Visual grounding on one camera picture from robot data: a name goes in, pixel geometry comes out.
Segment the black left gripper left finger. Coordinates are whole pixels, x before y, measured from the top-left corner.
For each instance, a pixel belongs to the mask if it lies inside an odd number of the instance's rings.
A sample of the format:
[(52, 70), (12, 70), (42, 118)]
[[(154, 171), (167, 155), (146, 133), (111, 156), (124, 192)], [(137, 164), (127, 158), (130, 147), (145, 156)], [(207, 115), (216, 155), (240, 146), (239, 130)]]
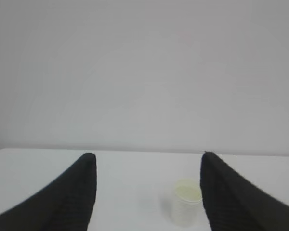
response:
[(85, 153), (42, 190), (0, 214), (0, 231), (85, 231), (96, 191), (96, 156)]

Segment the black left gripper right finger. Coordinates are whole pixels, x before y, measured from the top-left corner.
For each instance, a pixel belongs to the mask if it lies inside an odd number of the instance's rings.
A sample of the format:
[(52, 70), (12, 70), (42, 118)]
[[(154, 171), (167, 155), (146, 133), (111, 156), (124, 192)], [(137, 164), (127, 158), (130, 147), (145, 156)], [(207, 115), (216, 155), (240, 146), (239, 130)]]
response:
[(289, 206), (256, 187), (213, 152), (201, 158), (200, 188), (213, 231), (289, 231)]

